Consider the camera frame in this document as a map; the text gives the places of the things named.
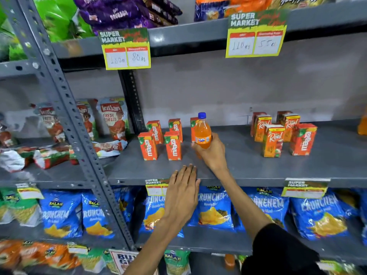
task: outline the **person's left hand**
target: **person's left hand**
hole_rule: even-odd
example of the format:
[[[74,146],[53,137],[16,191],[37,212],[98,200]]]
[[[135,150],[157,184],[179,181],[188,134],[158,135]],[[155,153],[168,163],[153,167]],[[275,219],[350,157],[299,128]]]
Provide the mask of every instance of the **person's left hand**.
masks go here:
[[[191,218],[197,206],[200,179],[196,179],[196,167],[183,166],[175,171],[168,184],[164,216],[178,231]]]

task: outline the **orange liquid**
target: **orange liquid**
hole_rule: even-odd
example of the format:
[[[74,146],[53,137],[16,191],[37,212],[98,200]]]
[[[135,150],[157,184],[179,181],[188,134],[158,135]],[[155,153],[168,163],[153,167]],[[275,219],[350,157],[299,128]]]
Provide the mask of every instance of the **orange liquid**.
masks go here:
[[[364,115],[358,126],[358,134],[367,135],[367,115]]]
[[[211,143],[211,129],[210,126],[205,122],[205,119],[200,119],[197,121],[194,131],[195,142],[202,148],[208,148]]]

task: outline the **maaza juice box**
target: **maaza juice box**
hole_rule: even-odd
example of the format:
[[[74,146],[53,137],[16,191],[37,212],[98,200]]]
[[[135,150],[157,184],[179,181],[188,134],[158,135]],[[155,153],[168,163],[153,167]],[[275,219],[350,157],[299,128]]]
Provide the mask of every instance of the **maaza juice box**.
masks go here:
[[[297,124],[293,128],[290,152],[292,155],[310,155],[315,139],[317,126],[313,124]]]
[[[164,143],[167,148],[168,160],[182,160],[181,143],[177,131],[168,131],[164,134]]]
[[[180,143],[182,143],[182,125],[181,119],[170,119],[168,120],[168,126],[170,127],[170,131],[178,131]]]
[[[146,127],[153,133],[156,144],[163,144],[163,134],[159,121],[149,121]]]
[[[190,118],[190,126],[191,126],[191,143],[195,143],[195,126],[196,122],[199,120],[198,117]]]
[[[292,138],[293,128],[300,123],[300,116],[296,114],[283,114],[280,119],[280,124],[284,126],[284,142],[290,142]]]
[[[138,139],[140,142],[140,148],[141,152],[143,153],[144,160],[157,160],[158,153],[153,133],[142,132],[138,135]]]
[[[284,126],[280,124],[267,124],[262,152],[264,157],[280,157],[282,154]]]
[[[276,113],[276,124],[280,124],[280,119],[282,118],[282,115],[284,114],[292,114],[292,111],[278,111]]]
[[[255,142],[262,142],[264,139],[265,125],[272,123],[272,117],[268,114],[257,115],[255,118]]]
[[[251,137],[254,137],[256,117],[258,115],[264,115],[264,114],[266,114],[266,112],[253,112],[253,118],[251,120],[251,130],[250,130]]]

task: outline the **black sleeve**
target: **black sleeve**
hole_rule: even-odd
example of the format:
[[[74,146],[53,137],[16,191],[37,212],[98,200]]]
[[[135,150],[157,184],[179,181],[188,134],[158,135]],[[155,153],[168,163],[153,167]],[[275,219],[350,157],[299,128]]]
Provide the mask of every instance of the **black sleeve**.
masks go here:
[[[256,235],[253,255],[246,258],[241,273],[325,275],[316,264],[319,260],[317,252],[277,224],[269,224]]]

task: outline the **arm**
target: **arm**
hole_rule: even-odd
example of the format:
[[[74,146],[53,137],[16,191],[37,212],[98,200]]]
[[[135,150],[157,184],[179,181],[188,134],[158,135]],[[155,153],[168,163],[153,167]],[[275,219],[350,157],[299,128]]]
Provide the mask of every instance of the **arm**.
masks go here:
[[[208,149],[205,150],[198,144],[193,144],[193,148],[203,157],[205,164],[221,181],[247,233],[250,235],[251,239],[254,240],[257,233],[272,222],[265,213],[253,203],[251,198],[243,192],[241,187],[238,186],[235,179],[232,177],[227,168],[225,147],[219,139],[218,134],[213,133],[213,139]]]
[[[191,218],[197,206],[200,180],[196,180],[196,167],[191,164],[175,171],[168,184],[164,216],[125,275],[151,275],[158,267],[166,247]]]

